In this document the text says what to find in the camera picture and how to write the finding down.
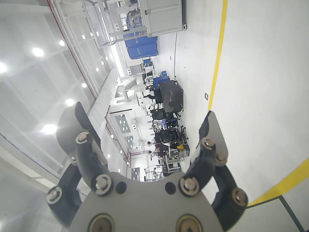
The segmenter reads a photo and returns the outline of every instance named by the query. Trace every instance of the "blue machine cabinet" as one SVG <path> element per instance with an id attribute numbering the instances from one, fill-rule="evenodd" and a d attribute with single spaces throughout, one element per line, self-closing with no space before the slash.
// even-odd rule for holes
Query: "blue machine cabinet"
<path id="1" fill-rule="evenodd" d="M 157 37 L 139 37 L 125 41 L 131 59 L 158 55 Z"/>
<path id="2" fill-rule="evenodd" d="M 126 22 L 128 29 L 141 26 L 142 18 L 140 14 L 140 9 L 129 11 Z M 130 58 L 137 59 L 158 55 L 158 38 L 149 38 L 148 36 L 138 37 L 140 34 L 144 34 L 144 31 L 123 35 L 123 37 L 125 38 L 136 36 L 135 39 L 125 41 Z"/>

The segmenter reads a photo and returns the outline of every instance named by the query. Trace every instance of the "ceiling light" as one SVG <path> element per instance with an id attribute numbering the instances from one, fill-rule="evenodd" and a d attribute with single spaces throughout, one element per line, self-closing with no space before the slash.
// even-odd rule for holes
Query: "ceiling light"
<path id="1" fill-rule="evenodd" d="M 73 99 L 68 99 L 68 100 L 66 100 L 65 103 L 66 103 L 67 106 L 72 106 L 73 104 L 75 104 L 75 101 Z"/>
<path id="2" fill-rule="evenodd" d="M 7 71 L 7 67 L 4 63 L 0 63 L 0 73 L 4 73 Z"/>
<path id="3" fill-rule="evenodd" d="M 43 133 L 46 135 L 53 134 L 57 131 L 57 126 L 53 124 L 45 125 L 42 129 Z"/>
<path id="4" fill-rule="evenodd" d="M 33 53 L 36 57 L 42 57 L 42 56 L 44 56 L 43 50 L 41 50 L 41 49 L 39 49 L 39 48 L 34 48 L 34 49 L 32 49 L 32 53 Z"/>

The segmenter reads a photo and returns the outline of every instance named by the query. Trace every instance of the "ceiling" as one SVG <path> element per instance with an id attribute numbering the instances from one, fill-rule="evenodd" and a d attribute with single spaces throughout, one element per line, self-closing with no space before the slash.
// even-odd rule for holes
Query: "ceiling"
<path id="1" fill-rule="evenodd" d="M 63 9 L 79 2 L 61 1 Z M 59 178 L 67 157 L 45 126 L 57 125 L 74 102 L 92 107 L 114 66 L 112 52 L 96 47 L 83 12 L 58 22 L 69 26 L 62 27 L 66 43 L 45 0 L 0 0 L 0 8 L 1 141 Z"/>

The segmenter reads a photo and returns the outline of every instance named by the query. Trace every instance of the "wall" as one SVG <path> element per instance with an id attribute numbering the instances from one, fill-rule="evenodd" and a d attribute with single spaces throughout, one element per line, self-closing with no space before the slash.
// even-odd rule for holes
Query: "wall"
<path id="1" fill-rule="evenodd" d="M 0 167 L 0 231 L 60 232 L 46 194 Z"/>

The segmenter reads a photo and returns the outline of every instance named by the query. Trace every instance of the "white floor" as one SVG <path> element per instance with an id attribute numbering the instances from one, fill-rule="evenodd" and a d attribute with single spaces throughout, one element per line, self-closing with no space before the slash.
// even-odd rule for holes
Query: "white floor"
<path id="1" fill-rule="evenodd" d="M 177 33 L 176 45 L 175 33 L 159 36 L 153 57 L 156 71 L 173 79 L 176 46 L 191 149 L 208 110 L 221 12 L 222 0 L 187 0 L 188 29 Z M 229 149 L 227 165 L 250 202 L 309 156 L 308 16 L 308 0 L 228 0 L 212 110 Z M 211 182 L 204 192 L 212 198 L 216 190 Z"/>

